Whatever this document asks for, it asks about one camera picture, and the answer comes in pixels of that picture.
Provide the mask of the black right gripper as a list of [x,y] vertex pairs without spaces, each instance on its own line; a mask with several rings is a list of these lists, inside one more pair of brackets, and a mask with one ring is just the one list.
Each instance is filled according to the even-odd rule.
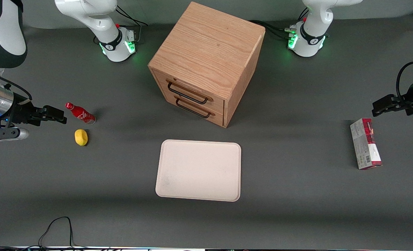
[[28,98],[14,93],[13,103],[5,113],[5,119],[10,123],[11,127],[14,124],[32,124],[39,127],[42,121],[67,123],[63,110],[48,105],[44,106],[43,110],[42,114],[41,109],[35,107]]

